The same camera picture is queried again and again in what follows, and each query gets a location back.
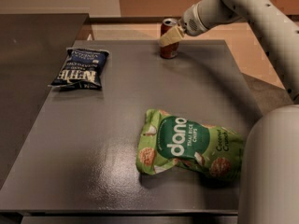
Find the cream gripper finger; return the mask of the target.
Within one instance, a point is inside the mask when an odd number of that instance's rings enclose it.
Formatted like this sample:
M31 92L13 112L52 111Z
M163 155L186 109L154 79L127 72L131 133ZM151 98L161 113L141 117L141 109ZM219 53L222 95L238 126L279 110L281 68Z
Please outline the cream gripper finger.
M166 47L181 41L184 36L184 29L179 25L175 25L160 37L159 44L161 47Z

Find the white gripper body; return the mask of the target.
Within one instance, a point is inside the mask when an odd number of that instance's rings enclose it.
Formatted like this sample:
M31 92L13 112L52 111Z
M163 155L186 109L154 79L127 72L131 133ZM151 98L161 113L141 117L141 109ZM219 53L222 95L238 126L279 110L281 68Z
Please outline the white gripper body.
M179 19L179 25L183 32L189 36L199 36L207 31L200 18L200 8L198 4L189 7Z

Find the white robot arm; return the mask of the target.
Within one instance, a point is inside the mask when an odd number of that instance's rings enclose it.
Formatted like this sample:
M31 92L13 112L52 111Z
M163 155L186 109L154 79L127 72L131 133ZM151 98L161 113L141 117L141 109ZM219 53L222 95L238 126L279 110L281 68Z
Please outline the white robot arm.
M247 138L238 224L299 224L299 27L270 0L202 0L160 38L165 47L217 25L244 20L283 87L254 80L265 109Z

